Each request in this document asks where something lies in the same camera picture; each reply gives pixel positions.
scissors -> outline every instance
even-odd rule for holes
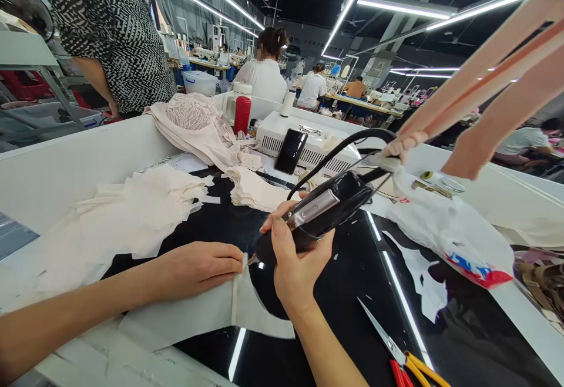
[[[390,364],[392,365],[392,372],[394,373],[395,383],[397,387],[414,387],[413,383],[409,378],[409,375],[407,375],[407,373],[403,370],[404,367],[407,367],[413,373],[413,375],[415,375],[415,377],[419,380],[419,382],[423,387],[431,387],[431,384],[427,381],[423,373],[425,373],[429,378],[434,380],[439,386],[451,387],[451,385],[448,382],[446,382],[443,379],[443,377],[441,377],[431,368],[426,366],[426,364],[421,362],[413,354],[411,354],[408,351],[402,353],[398,345],[384,331],[382,326],[378,323],[376,318],[374,318],[372,313],[370,313],[367,307],[364,306],[362,301],[360,299],[358,299],[358,301],[364,308],[364,311],[368,315],[374,328],[376,328],[376,331],[378,331],[378,334],[380,334],[380,337],[382,338],[382,341],[388,348],[390,355],[392,355],[392,359],[390,359]]]

yellow scissors handle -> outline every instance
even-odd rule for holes
[[[451,387],[451,385],[444,380],[443,377],[438,375],[435,371],[431,368],[426,366],[423,362],[421,362],[416,356],[413,356],[408,351],[404,352],[406,357],[405,366],[409,368],[409,370],[415,375],[415,377],[419,380],[423,387],[431,387],[431,384],[427,381],[425,376],[421,373],[425,373],[429,378],[434,380],[438,385],[441,387]]]

white plastic bag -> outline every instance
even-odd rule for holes
[[[412,189],[402,167],[394,186],[402,199],[388,210],[413,241],[442,257],[472,282],[490,289],[513,278],[513,251],[505,238],[459,197]]]

black power cord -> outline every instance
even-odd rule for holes
[[[386,130],[386,129],[366,129],[366,130],[361,130],[360,132],[356,132],[354,134],[352,134],[351,136],[349,136],[348,138],[346,138],[345,140],[343,140],[341,143],[339,143],[337,146],[335,146],[335,148],[333,148],[333,150],[331,152],[329,152],[329,154],[327,154],[327,156],[325,156],[325,158],[323,158],[318,165],[316,165],[316,167],[309,172],[308,175],[306,175],[303,179],[301,179],[298,184],[296,184],[294,186],[294,188],[290,191],[290,194],[288,195],[288,199],[287,200],[291,200],[292,195],[297,192],[297,190],[303,186],[304,184],[306,184],[306,182],[311,179],[313,176],[315,176],[329,161],[331,161],[340,151],[342,151],[343,149],[345,149],[348,145],[350,145],[351,143],[356,142],[357,140],[360,139],[367,139],[369,137],[377,137],[379,139],[382,139],[383,141],[385,141],[386,143],[390,143],[391,141],[393,141],[394,139],[396,139],[396,135],[395,133]],[[374,169],[368,173],[366,173],[365,175],[361,176],[360,179],[365,182],[368,183],[372,180],[375,180],[381,176],[383,176],[385,173],[387,173],[386,170],[383,170],[381,168],[377,168]]]

white shirt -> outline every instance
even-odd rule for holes
[[[320,74],[310,72],[304,77],[298,105],[302,108],[314,109],[317,106],[317,98],[327,93],[327,82]]]
[[[503,155],[519,155],[528,147],[550,146],[548,136],[538,127],[523,127],[511,133],[495,150]]]
[[[280,74],[278,63],[271,59],[247,61],[237,73],[235,82],[253,86],[253,96],[282,103],[288,86]]]

